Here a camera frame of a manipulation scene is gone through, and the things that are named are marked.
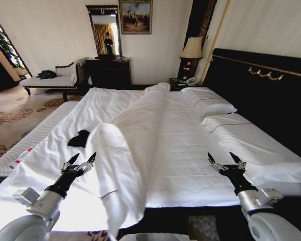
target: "curtain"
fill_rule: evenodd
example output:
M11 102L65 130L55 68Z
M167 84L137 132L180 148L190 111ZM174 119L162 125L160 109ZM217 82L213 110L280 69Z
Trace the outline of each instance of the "curtain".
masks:
M115 54L114 34L112 32L111 25L110 24L94 24L94 29L95 29L95 34L96 34L96 42L97 42L98 52L101 54L107 54L107 50L105 49L104 40L106 38L106 33L109 32L109 34L110 34L109 37L113 41L112 52L113 52L113 54Z

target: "framed painting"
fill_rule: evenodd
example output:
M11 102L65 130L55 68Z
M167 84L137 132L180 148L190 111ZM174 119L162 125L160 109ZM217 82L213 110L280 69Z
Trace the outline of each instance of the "framed painting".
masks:
M151 34L153 0L119 0L121 33Z

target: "wooden dresser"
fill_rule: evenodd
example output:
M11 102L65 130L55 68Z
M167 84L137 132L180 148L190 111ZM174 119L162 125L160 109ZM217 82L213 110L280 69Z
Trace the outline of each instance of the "wooden dresser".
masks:
M129 58L101 56L86 60L94 87L131 89Z

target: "lampshade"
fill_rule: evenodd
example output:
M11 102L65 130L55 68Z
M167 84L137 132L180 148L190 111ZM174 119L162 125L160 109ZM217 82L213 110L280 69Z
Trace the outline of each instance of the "lampshade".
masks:
M190 37L181 53L181 57L188 59L202 58L202 37Z

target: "white pillow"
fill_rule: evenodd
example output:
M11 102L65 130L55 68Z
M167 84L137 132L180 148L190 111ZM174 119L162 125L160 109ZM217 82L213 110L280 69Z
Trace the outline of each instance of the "white pillow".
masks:
M181 90L204 119L210 115L236 112L237 109L221 96L205 87L189 87Z
M202 124L218 144L247 163L245 175L265 180L301 182L301 157L238 114L209 116Z
M56 66L56 75L57 76L71 76L75 71L74 63L71 63L67 67Z

